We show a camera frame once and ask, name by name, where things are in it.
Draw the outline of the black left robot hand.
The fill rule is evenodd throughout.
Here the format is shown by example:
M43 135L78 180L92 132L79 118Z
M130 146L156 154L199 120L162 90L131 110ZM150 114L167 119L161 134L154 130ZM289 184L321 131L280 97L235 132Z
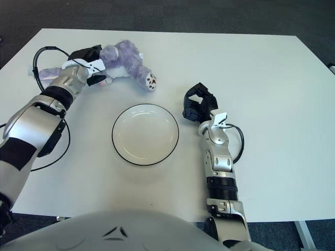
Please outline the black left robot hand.
M87 84L92 86L101 84L106 80L104 74L105 64L100 58L101 45L74 51L68 57L69 61L73 61L79 66L84 67L88 71Z

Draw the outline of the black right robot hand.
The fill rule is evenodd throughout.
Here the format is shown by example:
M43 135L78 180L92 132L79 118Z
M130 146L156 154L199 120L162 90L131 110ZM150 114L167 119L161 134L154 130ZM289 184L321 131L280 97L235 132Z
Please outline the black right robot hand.
M202 98L201 103L191 100L190 97L197 95ZM210 112L218 108L217 100L208 88L202 83L194 85L184 96L183 117L192 122L203 123L211 120Z

